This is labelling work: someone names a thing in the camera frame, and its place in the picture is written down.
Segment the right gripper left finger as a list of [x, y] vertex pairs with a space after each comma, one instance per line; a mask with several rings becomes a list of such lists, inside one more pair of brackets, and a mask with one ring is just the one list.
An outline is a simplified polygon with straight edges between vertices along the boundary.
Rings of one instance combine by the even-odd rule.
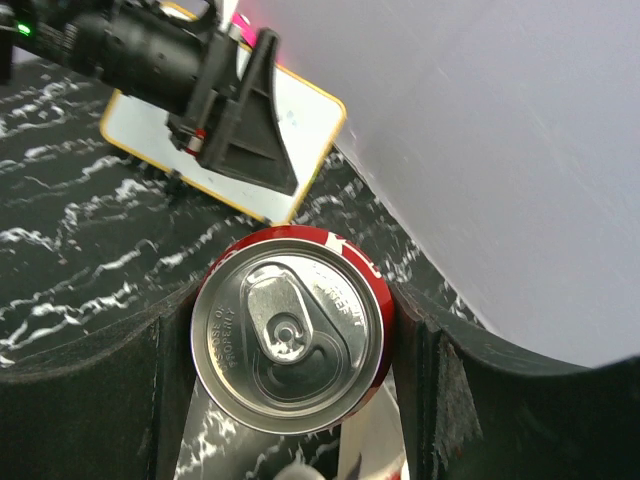
[[173, 478], [196, 377], [197, 291], [2, 371], [2, 478]]

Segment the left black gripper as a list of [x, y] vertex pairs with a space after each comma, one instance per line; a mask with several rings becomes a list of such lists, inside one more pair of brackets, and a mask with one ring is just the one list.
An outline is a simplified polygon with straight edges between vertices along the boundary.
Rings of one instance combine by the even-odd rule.
[[204, 168], [286, 195], [298, 186], [275, 108], [280, 37], [259, 31], [244, 69], [210, 1], [189, 20], [158, 1], [94, 1], [69, 23], [69, 66], [168, 112], [173, 145]]

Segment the red cola can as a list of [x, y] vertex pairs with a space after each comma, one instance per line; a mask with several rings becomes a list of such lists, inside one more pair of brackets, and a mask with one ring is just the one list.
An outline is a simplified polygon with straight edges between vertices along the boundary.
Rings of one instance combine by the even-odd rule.
[[191, 353], [213, 402], [270, 434], [331, 428], [381, 387], [395, 333], [390, 289], [331, 231], [276, 226], [230, 245], [201, 283]]

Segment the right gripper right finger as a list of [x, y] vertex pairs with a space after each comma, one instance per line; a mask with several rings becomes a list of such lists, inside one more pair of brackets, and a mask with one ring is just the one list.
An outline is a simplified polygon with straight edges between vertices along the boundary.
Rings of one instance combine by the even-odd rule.
[[413, 479], [635, 479], [639, 361], [582, 367], [393, 285], [395, 379]]

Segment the beige canvas tote bag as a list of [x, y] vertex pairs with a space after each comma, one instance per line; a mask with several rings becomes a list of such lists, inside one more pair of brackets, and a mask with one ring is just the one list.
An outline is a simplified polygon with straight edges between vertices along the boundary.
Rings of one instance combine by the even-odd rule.
[[337, 473], [301, 462], [281, 470], [278, 479], [408, 479], [409, 467], [396, 389], [388, 382], [353, 417], [341, 424]]

